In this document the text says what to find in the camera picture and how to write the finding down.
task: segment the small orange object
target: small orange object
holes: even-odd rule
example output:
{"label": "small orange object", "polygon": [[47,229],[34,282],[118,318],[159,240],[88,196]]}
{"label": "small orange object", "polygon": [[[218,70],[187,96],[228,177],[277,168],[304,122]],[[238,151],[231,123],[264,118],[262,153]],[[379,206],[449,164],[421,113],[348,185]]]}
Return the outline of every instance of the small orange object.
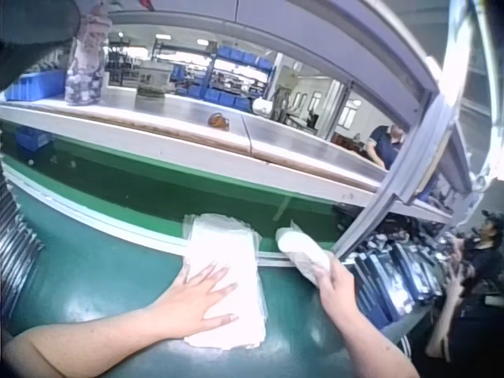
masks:
{"label": "small orange object", "polygon": [[215,113],[208,119],[208,125],[211,128],[218,128],[225,132],[229,131],[229,119],[222,116],[220,113]]}

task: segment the finger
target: finger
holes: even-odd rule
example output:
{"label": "finger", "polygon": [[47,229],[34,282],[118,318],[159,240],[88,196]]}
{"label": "finger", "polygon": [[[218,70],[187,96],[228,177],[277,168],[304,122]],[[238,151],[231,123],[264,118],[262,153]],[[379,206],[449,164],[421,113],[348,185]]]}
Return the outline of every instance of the finger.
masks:
{"label": "finger", "polygon": [[208,277],[210,274],[212,274],[214,269],[215,269],[214,263],[208,265],[200,273],[198,273],[196,276],[194,276],[190,280],[188,280],[187,285],[196,286],[196,285],[200,284],[203,280],[206,279],[206,277]]}
{"label": "finger", "polygon": [[222,327],[223,325],[237,321],[238,317],[232,313],[228,315],[223,315],[221,317],[213,317],[211,319],[205,319],[202,321],[202,326],[200,327],[200,332],[210,331],[211,329]]}
{"label": "finger", "polygon": [[454,267],[452,266],[452,264],[448,264],[448,277],[450,278],[455,277]]}
{"label": "finger", "polygon": [[341,265],[341,262],[337,258],[332,258],[331,260],[331,278],[332,282],[336,282],[342,274],[344,274],[345,268],[343,265]]}
{"label": "finger", "polygon": [[458,271],[457,271],[457,281],[458,281],[458,282],[462,282],[462,281],[463,281],[463,279],[464,279],[464,275],[463,275],[462,270],[464,270],[464,269],[462,269],[462,267],[461,267],[461,266],[459,266],[459,267],[458,267]]}
{"label": "finger", "polygon": [[222,299],[226,298],[228,295],[230,295],[234,290],[236,290],[237,287],[238,287],[237,283],[232,283],[231,285],[223,287],[222,289],[212,291],[209,294],[209,301],[212,304],[212,306],[220,302]]}
{"label": "finger", "polygon": [[205,280],[203,280],[200,284],[202,285],[203,289],[208,293],[211,291],[217,283],[222,280],[226,274],[228,274],[229,268],[223,267],[216,272],[213,272],[210,274]]}
{"label": "finger", "polygon": [[321,291],[330,291],[333,289],[331,277],[324,268],[315,265],[312,267],[312,270],[315,278],[317,279],[318,288],[321,289]]}
{"label": "finger", "polygon": [[180,270],[177,277],[175,277],[172,286],[184,285],[186,283],[188,273],[189,273],[189,264],[184,261],[182,264],[182,269]]}

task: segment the transparent plastic bag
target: transparent plastic bag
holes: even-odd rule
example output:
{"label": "transparent plastic bag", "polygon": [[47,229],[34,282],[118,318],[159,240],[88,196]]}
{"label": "transparent plastic bag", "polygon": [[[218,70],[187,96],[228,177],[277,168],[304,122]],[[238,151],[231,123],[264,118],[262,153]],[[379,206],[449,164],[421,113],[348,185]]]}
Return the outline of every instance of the transparent plastic bag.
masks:
{"label": "transparent plastic bag", "polygon": [[318,265],[329,271],[331,267],[332,253],[320,248],[320,246],[302,229],[291,221],[291,226],[276,230],[276,243],[296,265],[299,272],[317,285],[313,274],[313,266]]}
{"label": "transparent plastic bag", "polygon": [[185,340],[194,347],[258,347],[266,335],[266,307],[258,276],[257,255],[261,238],[248,224],[218,214],[186,216],[183,235],[187,238],[185,262],[189,278],[210,263],[217,269],[228,266],[229,273],[216,289],[236,282],[238,288],[211,307],[206,317],[228,313],[238,315],[236,322],[212,331],[201,332]]}
{"label": "transparent plastic bag", "polygon": [[106,46],[112,21],[105,6],[86,15],[74,38],[71,63],[66,74],[65,102],[72,106],[95,104],[102,97]]}

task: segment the stack of shoe soles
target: stack of shoe soles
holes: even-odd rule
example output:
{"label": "stack of shoe soles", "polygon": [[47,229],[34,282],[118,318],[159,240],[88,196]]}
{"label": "stack of shoe soles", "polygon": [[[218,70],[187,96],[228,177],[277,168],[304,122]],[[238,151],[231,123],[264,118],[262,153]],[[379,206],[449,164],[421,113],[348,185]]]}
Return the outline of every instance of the stack of shoe soles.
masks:
{"label": "stack of shoe soles", "polygon": [[37,235],[24,222],[0,164],[2,324],[9,321],[24,282],[42,248],[43,245],[37,239]]}

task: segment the black hair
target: black hair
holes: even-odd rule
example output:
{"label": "black hair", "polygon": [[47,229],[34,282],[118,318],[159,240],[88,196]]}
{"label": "black hair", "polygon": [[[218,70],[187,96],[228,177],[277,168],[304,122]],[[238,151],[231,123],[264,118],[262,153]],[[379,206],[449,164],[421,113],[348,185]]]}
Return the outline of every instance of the black hair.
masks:
{"label": "black hair", "polygon": [[495,235],[491,237],[492,242],[494,243],[494,248],[497,250],[502,244],[502,229],[498,226],[498,223],[492,219],[489,219],[492,223],[492,226],[495,230]]}

